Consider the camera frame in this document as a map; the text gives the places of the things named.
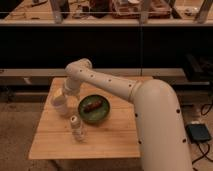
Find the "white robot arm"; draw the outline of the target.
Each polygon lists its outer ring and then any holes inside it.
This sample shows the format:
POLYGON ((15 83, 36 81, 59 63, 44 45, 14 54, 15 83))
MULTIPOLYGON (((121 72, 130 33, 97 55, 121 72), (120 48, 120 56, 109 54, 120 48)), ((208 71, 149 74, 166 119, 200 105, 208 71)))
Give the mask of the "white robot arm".
POLYGON ((65 114, 67 98, 77 97, 81 84, 89 83, 134 105, 143 171, 193 171, 180 104, 168 83, 96 72, 87 58, 69 63, 65 71, 67 78, 52 97, 58 113, 65 114))

